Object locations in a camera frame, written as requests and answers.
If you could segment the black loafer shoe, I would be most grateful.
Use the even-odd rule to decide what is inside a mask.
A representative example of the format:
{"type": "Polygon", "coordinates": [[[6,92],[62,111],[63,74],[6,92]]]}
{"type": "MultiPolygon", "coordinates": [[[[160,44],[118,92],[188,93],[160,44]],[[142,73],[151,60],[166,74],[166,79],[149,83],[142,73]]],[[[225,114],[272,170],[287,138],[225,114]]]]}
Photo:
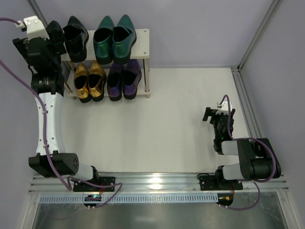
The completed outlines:
{"type": "Polygon", "coordinates": [[[72,62],[83,62],[87,57],[86,44],[89,34],[85,26],[75,16],[70,16],[63,28],[64,42],[72,62]]]}
{"type": "Polygon", "coordinates": [[[64,34],[61,26],[57,21],[51,21],[47,28],[46,31],[49,35],[49,38],[51,42],[53,43],[56,52],[59,55],[63,55],[66,53],[66,49],[64,46],[64,34]]]}

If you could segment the gold loafer shoe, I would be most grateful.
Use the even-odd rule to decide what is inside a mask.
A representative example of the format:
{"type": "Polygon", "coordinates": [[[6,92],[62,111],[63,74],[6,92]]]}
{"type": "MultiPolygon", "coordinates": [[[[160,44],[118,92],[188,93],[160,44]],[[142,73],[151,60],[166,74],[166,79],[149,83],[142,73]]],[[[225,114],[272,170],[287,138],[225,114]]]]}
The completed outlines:
{"type": "Polygon", "coordinates": [[[105,84],[107,76],[104,69],[97,61],[94,61],[91,65],[89,72],[89,93],[94,102],[99,102],[104,98],[105,84]]]}
{"type": "Polygon", "coordinates": [[[83,63],[80,63],[75,71],[73,83],[76,94],[81,103],[89,102],[92,97],[89,92],[89,72],[83,63]]]}

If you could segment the green loafer shoe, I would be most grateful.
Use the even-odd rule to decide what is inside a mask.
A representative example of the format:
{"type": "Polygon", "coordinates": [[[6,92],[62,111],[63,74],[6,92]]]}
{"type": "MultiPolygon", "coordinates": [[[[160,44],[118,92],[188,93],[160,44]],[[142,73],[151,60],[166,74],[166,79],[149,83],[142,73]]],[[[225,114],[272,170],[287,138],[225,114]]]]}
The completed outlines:
{"type": "Polygon", "coordinates": [[[137,40],[131,18],[124,14],[113,28],[112,58],[117,64],[126,64],[131,56],[131,48],[137,40]]]}
{"type": "Polygon", "coordinates": [[[114,23],[110,16],[105,16],[93,35],[93,48],[96,61],[101,64],[112,62],[112,37],[114,23]]]}

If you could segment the purple loafer shoe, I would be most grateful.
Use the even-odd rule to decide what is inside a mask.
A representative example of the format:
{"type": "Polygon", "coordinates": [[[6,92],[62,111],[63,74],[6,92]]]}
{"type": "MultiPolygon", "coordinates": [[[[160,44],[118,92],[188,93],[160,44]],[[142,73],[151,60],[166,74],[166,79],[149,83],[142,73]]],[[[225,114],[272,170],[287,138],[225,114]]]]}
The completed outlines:
{"type": "Polygon", "coordinates": [[[113,63],[107,77],[107,92],[111,101],[116,102],[122,98],[122,77],[124,66],[113,63]]]}
{"type": "Polygon", "coordinates": [[[125,99],[132,100],[136,97],[141,78],[142,71],[138,61],[129,60],[123,72],[122,92],[125,99]]]}

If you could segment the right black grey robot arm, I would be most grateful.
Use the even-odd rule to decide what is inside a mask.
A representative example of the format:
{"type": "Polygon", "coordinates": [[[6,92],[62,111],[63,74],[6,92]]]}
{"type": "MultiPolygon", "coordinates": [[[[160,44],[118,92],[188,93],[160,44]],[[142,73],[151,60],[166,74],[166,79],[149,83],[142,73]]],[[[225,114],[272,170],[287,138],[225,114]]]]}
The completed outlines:
{"type": "Polygon", "coordinates": [[[219,166],[215,173],[202,174],[198,179],[202,184],[211,183],[211,190],[228,190],[235,187],[243,189],[239,181],[277,179],[281,176],[281,166],[268,138],[232,140],[235,109],[229,117],[220,109],[207,107],[203,121],[210,118],[214,129],[213,147],[215,152],[223,156],[237,156],[239,162],[228,166],[219,166]]]}

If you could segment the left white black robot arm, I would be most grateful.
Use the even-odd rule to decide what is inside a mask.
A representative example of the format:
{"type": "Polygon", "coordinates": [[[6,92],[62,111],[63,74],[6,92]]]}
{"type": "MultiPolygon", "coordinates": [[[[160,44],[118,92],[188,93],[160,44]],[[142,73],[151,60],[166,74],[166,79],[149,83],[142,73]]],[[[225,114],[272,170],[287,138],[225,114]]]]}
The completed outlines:
{"type": "Polygon", "coordinates": [[[98,186],[94,166],[84,165],[75,153],[67,153],[61,134],[61,102],[64,94],[61,55],[66,53],[61,29],[48,29],[47,38],[14,39],[13,44],[31,71],[30,89],[35,95],[39,114],[39,140],[36,155],[29,166],[45,178],[64,177],[86,186],[98,186]]]}

